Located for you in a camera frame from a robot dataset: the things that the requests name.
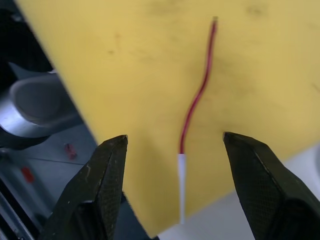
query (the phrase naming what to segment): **white wire end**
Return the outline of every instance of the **white wire end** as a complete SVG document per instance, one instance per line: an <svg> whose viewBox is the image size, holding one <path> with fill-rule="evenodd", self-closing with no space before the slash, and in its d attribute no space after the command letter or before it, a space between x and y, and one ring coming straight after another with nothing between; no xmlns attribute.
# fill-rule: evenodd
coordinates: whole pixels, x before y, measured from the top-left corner
<svg viewBox="0 0 320 240"><path fill-rule="evenodd" d="M179 189L180 189L180 224L185 223L186 219L186 155L178 154L178 175L179 175Z"/></svg>

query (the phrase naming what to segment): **red wire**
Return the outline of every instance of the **red wire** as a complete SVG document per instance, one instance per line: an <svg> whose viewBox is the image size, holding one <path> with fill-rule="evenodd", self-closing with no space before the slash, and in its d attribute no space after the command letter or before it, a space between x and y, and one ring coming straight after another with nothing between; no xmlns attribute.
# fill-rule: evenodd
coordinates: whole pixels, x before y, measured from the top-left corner
<svg viewBox="0 0 320 240"><path fill-rule="evenodd" d="M214 48L215 36L216 36L216 32L217 32L217 24L218 24L218 21L217 21L217 18L215 17L213 19L213 23L212 23L212 27L211 27L211 31L210 31L210 36L209 36L203 82L202 82L202 85L201 85L198 93L196 94L195 98L193 99L192 104L191 104L191 106L187 112L186 118L185 118L185 122L183 125L181 137L180 137L180 147L179 147L180 154L185 153L185 140L186 140L186 135L187 135L187 131L189 128L189 124L191 121L191 117L192 117L192 115L196 109L196 106L197 106L201 96L203 95L203 93L206 89L206 86L208 84L208 81L209 81L211 66L212 66L213 48Z"/></svg>

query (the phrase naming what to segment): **yellow surface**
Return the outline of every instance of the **yellow surface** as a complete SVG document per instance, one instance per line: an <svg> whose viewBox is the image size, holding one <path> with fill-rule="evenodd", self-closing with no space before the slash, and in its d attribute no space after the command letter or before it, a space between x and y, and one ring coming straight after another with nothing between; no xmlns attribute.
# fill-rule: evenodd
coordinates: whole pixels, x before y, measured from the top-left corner
<svg viewBox="0 0 320 240"><path fill-rule="evenodd" d="M128 134L124 190L151 236L178 222L179 134L213 16L213 74L186 141L188 214L233 189L223 131L282 159L320 139L320 1L18 2L97 141Z"/></svg>

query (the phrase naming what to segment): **yellow foam sheet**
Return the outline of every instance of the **yellow foam sheet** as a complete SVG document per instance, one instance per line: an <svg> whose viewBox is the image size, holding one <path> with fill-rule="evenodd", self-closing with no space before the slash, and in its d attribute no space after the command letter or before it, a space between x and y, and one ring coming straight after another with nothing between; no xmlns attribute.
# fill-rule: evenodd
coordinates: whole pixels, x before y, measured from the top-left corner
<svg viewBox="0 0 320 240"><path fill-rule="evenodd" d="M179 220L178 141L213 16L213 73L186 140L188 215L234 187L223 131L281 159L320 139L320 1L18 3L97 141L128 135L124 191L150 236Z"/></svg>

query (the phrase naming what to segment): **wire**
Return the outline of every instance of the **wire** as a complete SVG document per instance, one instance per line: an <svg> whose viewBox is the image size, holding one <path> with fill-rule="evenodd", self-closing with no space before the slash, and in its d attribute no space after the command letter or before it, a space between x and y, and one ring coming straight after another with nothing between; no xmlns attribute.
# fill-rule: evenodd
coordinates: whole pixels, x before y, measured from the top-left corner
<svg viewBox="0 0 320 240"><path fill-rule="evenodd" d="M205 72L204 77L202 81L202 85L198 91L198 93L195 95L195 98L193 99L189 110L187 112L185 122L182 128L182 133L180 137L180 146L179 146L179 154L185 153L185 141L186 141L186 135L189 129L190 121L192 118L192 115L196 109L196 106L203 95L209 81L210 73L211 73L211 66L212 66L212 56L213 56L213 48L215 43L215 36L217 32L217 25L218 25L218 18L215 17L212 22L211 31L209 35L209 42L207 47L207 54L206 54L206 63L205 63Z"/></svg>

